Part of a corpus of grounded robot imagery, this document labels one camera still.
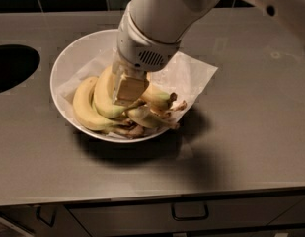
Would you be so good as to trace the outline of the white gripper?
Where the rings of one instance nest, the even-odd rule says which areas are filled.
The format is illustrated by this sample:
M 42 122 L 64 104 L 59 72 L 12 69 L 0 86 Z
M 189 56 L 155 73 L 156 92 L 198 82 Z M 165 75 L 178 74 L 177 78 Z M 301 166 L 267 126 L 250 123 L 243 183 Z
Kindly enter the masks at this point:
M 113 63 L 113 103 L 129 106 L 147 89 L 145 71 L 163 69 L 177 52 L 180 32 L 170 7 L 159 2 L 130 2 L 117 34 L 117 51 L 124 62 Z

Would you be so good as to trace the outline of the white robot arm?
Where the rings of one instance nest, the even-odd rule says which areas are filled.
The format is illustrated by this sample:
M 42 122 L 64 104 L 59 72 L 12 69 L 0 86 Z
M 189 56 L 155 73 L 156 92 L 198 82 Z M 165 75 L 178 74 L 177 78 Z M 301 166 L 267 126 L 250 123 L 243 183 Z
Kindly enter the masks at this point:
M 191 25 L 220 0 L 131 0 L 119 23 L 113 62 L 113 102 L 130 105 L 162 70 Z M 288 28 L 305 45 L 305 0 L 243 0 Z

